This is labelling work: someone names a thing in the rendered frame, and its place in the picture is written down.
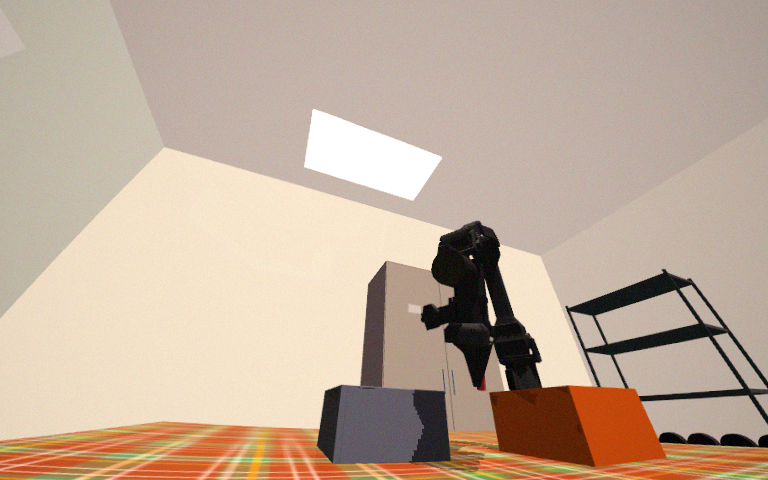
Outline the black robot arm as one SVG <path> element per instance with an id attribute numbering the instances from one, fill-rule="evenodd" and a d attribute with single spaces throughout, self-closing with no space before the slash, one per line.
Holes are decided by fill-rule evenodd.
<path id="1" fill-rule="evenodd" d="M 493 229 L 473 221 L 440 237 L 431 272 L 438 283 L 454 288 L 454 292 L 486 291 L 486 282 L 496 315 L 493 344 L 499 363 L 505 366 L 509 390 L 543 388 L 536 366 L 543 361 L 535 339 L 514 316 L 498 266 L 499 247 Z M 452 298 L 444 307 L 426 305 L 421 322 L 427 330 L 456 323 L 455 309 Z"/>

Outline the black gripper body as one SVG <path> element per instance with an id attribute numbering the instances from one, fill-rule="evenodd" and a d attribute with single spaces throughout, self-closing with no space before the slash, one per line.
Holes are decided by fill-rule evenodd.
<path id="1" fill-rule="evenodd" d="M 489 337 L 494 338 L 495 333 L 489 320 L 486 291 L 457 291 L 454 294 L 456 323 L 445 327 L 444 342 L 489 344 Z"/>

